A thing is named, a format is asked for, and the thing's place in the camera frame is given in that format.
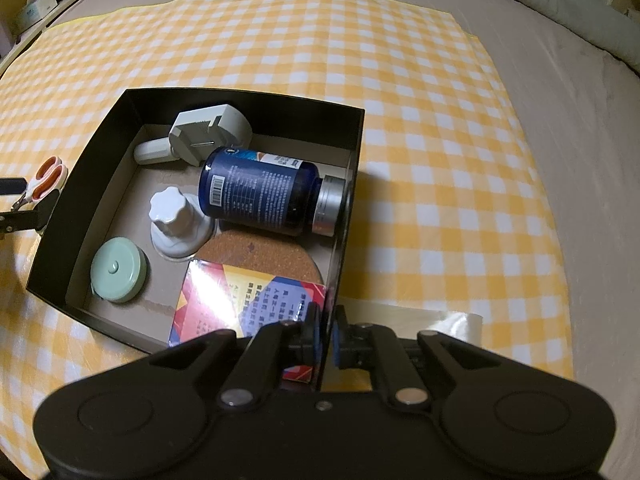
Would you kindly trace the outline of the yellow white checkered cloth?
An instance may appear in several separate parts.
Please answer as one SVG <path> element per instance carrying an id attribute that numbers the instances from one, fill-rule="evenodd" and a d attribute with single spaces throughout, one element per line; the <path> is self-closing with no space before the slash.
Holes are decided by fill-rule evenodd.
<path id="1" fill-rule="evenodd" d="M 223 88 L 364 110 L 345 298 L 479 314 L 486 347 L 573 374 L 562 256 L 476 37 L 399 0 L 168 0 L 45 32 L 1 79 L 1 171 L 78 161 L 122 92 Z"/>

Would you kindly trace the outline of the colourful card box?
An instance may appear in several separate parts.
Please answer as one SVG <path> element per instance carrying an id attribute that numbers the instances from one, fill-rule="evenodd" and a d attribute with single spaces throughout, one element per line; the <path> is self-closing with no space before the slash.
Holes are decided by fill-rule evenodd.
<path id="1" fill-rule="evenodd" d="M 302 322 L 322 306 L 326 286 L 254 270 L 193 260 L 186 268 L 168 336 L 173 347 L 214 330 L 253 337 L 267 324 Z"/>

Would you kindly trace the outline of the blue supplement bottle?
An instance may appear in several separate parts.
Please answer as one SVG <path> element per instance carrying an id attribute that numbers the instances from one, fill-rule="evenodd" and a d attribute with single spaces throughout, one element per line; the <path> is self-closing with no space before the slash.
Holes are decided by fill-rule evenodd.
<path id="1" fill-rule="evenodd" d="M 217 148 L 198 182 L 210 218 L 279 234 L 334 235 L 345 181 L 306 160 L 245 148 Z"/>

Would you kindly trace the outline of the black cardboard box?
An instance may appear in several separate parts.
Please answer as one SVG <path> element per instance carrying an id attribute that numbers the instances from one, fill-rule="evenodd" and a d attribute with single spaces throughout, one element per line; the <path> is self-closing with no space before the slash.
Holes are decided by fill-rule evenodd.
<path id="1" fill-rule="evenodd" d="M 361 106 L 286 94 L 204 88 L 126 90 L 96 128 L 52 210 L 26 288 L 74 321 L 131 349 L 146 353 L 168 345 L 172 319 L 188 262 L 169 259 L 153 246 L 149 218 L 152 196 L 168 186 L 194 193 L 201 171 L 185 162 L 140 166 L 134 148 L 168 132 L 183 110 L 229 104 L 252 128 L 250 148 L 299 157 L 322 174 L 346 181 L 334 237 L 305 235 L 332 308 L 344 261 L 364 123 Z M 140 294 L 111 304 L 90 289 L 94 254 L 113 237 L 142 249 L 149 274 Z"/>

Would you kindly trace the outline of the white tissue box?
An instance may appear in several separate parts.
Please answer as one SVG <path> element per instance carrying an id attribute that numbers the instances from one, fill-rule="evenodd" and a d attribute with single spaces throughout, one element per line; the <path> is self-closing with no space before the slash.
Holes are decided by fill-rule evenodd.
<path id="1" fill-rule="evenodd" d="M 42 21 L 58 5 L 58 0 L 27 0 L 13 21 L 14 32 L 21 35 Z"/>

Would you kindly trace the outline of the white grey plug adapter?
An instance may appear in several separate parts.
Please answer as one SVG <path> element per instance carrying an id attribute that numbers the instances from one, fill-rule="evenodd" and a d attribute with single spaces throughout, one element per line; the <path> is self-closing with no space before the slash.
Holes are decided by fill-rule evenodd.
<path id="1" fill-rule="evenodd" d="M 229 104 L 186 110 L 166 138 L 138 144 L 134 160 L 141 166 L 183 160 L 197 167 L 216 148 L 247 148 L 251 138 L 250 123 Z"/>

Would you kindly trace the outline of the white knob bottle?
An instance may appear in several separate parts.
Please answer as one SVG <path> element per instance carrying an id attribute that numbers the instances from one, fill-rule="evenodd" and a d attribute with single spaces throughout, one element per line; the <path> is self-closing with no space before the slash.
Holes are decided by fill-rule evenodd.
<path id="1" fill-rule="evenodd" d="M 214 219 L 201 210 L 198 196 L 176 186 L 152 196 L 149 219 L 153 246 L 171 259 L 195 255 L 214 232 Z"/>

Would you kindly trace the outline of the round cork coaster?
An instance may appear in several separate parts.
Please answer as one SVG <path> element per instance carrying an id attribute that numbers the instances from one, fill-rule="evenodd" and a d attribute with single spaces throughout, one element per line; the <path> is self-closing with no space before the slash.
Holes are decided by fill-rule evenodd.
<path id="1" fill-rule="evenodd" d="M 208 240 L 195 258 L 251 271 L 323 284 L 322 275 L 308 252 L 286 237 L 228 229 Z"/>

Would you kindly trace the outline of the green round tape measure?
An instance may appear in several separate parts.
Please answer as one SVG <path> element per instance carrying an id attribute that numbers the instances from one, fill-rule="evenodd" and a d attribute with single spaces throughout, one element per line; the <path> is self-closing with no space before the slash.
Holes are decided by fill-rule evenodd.
<path id="1" fill-rule="evenodd" d="M 96 251 L 90 266 L 92 292 L 113 304 L 124 304 L 142 289 L 148 264 L 143 250 L 127 237 L 113 237 Z"/>

